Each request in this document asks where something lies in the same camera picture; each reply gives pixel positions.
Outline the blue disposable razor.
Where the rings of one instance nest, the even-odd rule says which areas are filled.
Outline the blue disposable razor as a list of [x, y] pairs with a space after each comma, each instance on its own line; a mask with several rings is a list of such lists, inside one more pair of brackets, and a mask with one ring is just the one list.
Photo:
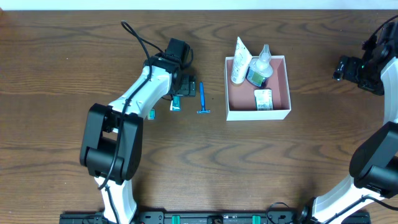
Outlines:
[[203, 82], [200, 82], [200, 103], [201, 103], [201, 110], [197, 111], [198, 114], [207, 114], [211, 112], [210, 110], [206, 109], [205, 91], [204, 91]]

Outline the green toothpaste tube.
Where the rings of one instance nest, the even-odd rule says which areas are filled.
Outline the green toothpaste tube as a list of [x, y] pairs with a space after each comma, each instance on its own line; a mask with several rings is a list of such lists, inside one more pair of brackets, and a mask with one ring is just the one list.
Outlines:
[[180, 110], [181, 110], [180, 97], [173, 96], [170, 104], [170, 111], [180, 111]]

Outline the green white toothbrush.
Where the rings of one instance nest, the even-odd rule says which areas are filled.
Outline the green white toothbrush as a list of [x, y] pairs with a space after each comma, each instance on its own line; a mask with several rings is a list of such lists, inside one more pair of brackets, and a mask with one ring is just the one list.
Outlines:
[[154, 120], [155, 119], [155, 109], [151, 109], [149, 114], [147, 115], [148, 120]]

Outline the white lotion tube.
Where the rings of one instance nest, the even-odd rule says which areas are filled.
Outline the white lotion tube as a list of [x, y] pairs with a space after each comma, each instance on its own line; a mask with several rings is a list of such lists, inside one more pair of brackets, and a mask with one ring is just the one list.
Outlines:
[[234, 53], [233, 67], [231, 74], [231, 81], [235, 85], [240, 85], [244, 82], [251, 60], [252, 60], [251, 53], [244, 45], [240, 37], [237, 37], [236, 50]]

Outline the clear pump bottle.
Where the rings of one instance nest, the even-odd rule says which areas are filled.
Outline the clear pump bottle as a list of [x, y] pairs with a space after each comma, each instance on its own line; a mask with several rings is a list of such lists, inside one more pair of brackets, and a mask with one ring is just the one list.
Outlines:
[[263, 86], [267, 79], [273, 74], [271, 66], [271, 51], [269, 45], [265, 44], [258, 58], [253, 58], [249, 64], [246, 79], [254, 86]]

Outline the small white green packet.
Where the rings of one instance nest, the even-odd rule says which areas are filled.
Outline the small white green packet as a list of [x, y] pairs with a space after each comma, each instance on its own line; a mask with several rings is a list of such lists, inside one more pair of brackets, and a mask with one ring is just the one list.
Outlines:
[[254, 97], [258, 111], [271, 111], [274, 109], [271, 89], [254, 90]]

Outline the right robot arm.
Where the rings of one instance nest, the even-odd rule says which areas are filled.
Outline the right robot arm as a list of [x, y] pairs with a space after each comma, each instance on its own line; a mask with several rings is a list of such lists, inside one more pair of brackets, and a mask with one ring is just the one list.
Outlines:
[[397, 17], [380, 25], [362, 49], [361, 58], [340, 57], [333, 78], [383, 96], [383, 125], [354, 152], [349, 174], [328, 193], [311, 199], [297, 223], [365, 222], [357, 212], [373, 202], [397, 210], [384, 203], [397, 195]]

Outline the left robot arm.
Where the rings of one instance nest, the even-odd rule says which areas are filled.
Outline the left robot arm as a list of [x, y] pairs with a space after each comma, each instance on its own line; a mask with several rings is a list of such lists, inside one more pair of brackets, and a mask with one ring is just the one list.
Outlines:
[[144, 119], [165, 95], [195, 96], [195, 77], [183, 71], [193, 50], [170, 39], [165, 51], [144, 61], [137, 81], [108, 105], [95, 103], [88, 111], [80, 164], [95, 178], [105, 209], [94, 214], [60, 216], [60, 223], [132, 223], [137, 204], [132, 177], [142, 155]]

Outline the white box with red bottom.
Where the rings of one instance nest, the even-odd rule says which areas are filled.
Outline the white box with red bottom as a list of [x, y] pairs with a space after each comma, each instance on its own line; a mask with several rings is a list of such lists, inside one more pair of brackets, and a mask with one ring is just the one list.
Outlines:
[[265, 88], [272, 90], [273, 109], [258, 111], [254, 91], [256, 86], [244, 81], [236, 86], [231, 82], [233, 57], [225, 58], [224, 85], [226, 102], [226, 119], [228, 121], [283, 120], [291, 112], [289, 81], [283, 55], [271, 57], [273, 75], [268, 79]]

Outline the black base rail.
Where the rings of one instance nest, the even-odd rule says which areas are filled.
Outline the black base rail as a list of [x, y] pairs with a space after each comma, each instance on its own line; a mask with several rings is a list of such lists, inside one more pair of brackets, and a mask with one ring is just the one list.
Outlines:
[[[295, 223], [293, 211], [270, 211], [265, 213], [164, 213], [142, 212], [134, 217], [130, 223], [137, 224], [283, 224]], [[102, 213], [60, 215], [59, 223], [84, 224], [84, 223], [116, 223], [107, 220]], [[371, 224], [368, 212], [356, 212], [345, 218], [343, 224]]]

